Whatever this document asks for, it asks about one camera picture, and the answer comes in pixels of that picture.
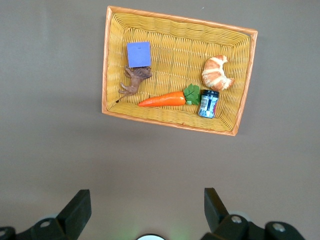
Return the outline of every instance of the can label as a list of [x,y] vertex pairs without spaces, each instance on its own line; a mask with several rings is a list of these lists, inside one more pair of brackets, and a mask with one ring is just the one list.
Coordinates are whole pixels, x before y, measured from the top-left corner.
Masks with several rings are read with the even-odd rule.
[[218,99],[219,98],[215,96],[202,95],[198,115],[210,119],[214,118]]

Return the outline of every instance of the croissant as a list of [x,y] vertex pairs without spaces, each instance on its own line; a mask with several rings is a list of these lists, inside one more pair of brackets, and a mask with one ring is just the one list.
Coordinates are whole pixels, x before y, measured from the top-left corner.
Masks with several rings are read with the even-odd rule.
[[203,83],[214,91],[222,91],[229,88],[235,80],[227,78],[222,66],[228,62],[224,55],[217,55],[208,59],[202,72]]

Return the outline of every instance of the rectangular basket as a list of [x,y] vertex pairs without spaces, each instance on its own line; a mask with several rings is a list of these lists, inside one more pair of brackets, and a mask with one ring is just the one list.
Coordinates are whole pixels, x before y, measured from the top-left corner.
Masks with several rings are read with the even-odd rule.
[[[102,112],[107,115],[175,128],[235,136],[246,103],[258,32],[211,21],[109,6],[106,12]],[[128,65],[127,43],[150,42],[152,77],[138,93],[116,101]],[[202,82],[205,62],[225,55],[225,75],[235,83],[221,91],[216,117],[198,116],[199,106],[139,107],[147,98],[183,91]]]

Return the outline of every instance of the carrot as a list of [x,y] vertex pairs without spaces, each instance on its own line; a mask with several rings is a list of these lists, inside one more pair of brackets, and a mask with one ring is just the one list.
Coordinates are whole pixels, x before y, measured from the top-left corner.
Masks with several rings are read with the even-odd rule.
[[139,107],[162,107],[162,106],[181,106],[198,105],[201,100],[200,88],[190,84],[184,91],[170,92],[161,96],[150,97],[138,104]]
[[181,106],[186,103],[183,91],[174,91],[161,96],[150,97],[138,104],[139,107]]

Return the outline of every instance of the black lid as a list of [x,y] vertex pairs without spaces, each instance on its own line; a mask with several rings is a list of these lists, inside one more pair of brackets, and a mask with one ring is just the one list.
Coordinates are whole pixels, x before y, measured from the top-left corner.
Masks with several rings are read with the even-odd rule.
[[203,94],[212,94],[212,95],[218,95],[219,96],[219,92],[218,91],[212,91],[212,90],[203,90]]

